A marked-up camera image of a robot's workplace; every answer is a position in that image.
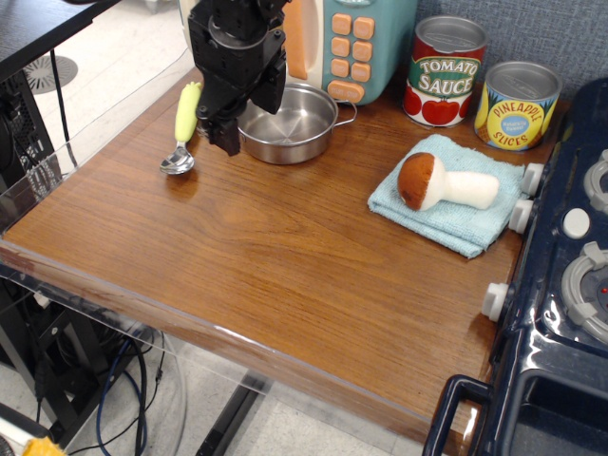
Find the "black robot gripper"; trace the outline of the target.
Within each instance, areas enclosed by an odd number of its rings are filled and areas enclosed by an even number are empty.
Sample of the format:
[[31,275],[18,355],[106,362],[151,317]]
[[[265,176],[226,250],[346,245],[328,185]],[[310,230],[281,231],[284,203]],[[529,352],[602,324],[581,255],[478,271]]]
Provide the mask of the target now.
[[209,143],[235,156],[240,152],[236,118],[244,107],[251,102],[270,114],[279,110],[286,84],[286,35],[262,24],[249,38],[238,39],[209,13],[190,14],[188,26],[195,65],[203,76],[197,116],[207,123]]

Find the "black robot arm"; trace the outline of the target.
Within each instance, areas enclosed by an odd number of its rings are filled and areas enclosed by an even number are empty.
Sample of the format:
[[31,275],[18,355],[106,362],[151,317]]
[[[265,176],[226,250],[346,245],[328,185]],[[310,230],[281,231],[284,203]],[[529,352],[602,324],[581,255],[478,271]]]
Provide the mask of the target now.
[[248,103],[277,113],[286,84],[284,1],[200,1],[187,17],[203,87],[196,115],[208,142],[239,153]]

